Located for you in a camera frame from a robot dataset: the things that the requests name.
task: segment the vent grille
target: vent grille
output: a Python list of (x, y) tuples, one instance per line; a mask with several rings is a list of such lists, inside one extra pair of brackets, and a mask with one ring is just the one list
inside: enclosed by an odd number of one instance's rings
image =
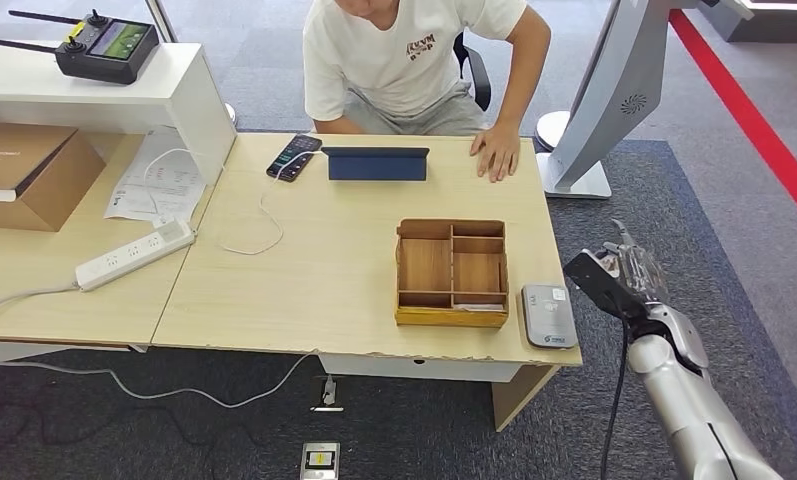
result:
[(622, 113), (625, 115), (633, 115), (645, 108), (647, 103), (648, 98), (645, 95), (635, 93), (622, 102)]

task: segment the white desk drawer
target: white desk drawer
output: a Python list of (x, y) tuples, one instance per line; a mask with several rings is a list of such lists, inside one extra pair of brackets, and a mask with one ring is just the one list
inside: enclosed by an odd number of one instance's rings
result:
[(412, 358), (367, 357), (320, 353), (327, 373), (371, 375), (376, 377), (429, 378), (509, 382), (521, 367), (518, 363), (473, 362), (458, 360), (414, 360)]

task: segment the power outlet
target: power outlet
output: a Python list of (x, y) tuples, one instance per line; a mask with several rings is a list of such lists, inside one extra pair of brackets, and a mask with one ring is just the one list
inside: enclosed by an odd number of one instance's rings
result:
[(80, 289), (88, 292), (153, 263), (195, 242), (182, 220), (166, 223), (150, 235), (90, 260), (74, 270)]

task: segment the tablet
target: tablet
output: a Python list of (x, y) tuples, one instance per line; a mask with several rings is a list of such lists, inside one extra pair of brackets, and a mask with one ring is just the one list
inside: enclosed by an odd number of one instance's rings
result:
[(427, 180), (424, 147), (322, 147), (331, 180)]

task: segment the wooden compartment tray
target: wooden compartment tray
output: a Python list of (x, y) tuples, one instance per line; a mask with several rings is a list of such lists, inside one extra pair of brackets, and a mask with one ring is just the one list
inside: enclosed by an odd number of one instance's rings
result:
[(501, 327), (509, 317), (504, 222), (405, 219), (398, 227), (398, 325)]

